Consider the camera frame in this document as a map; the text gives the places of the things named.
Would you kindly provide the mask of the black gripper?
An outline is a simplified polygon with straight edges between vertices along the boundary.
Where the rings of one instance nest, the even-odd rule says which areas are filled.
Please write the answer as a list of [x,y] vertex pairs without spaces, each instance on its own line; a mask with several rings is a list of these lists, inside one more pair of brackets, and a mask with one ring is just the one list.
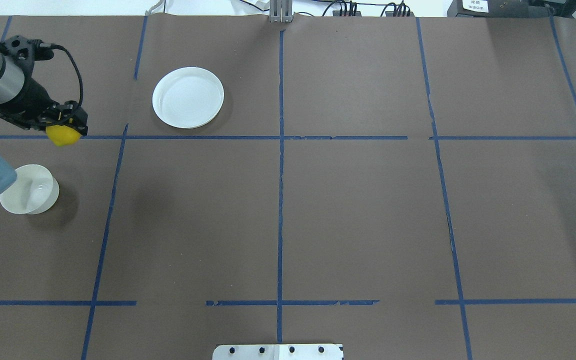
[[68,125],[82,137],[89,134],[87,112],[76,110],[75,101],[60,104],[52,100],[46,89],[32,77],[25,79],[18,95],[0,105],[0,118],[24,130]]

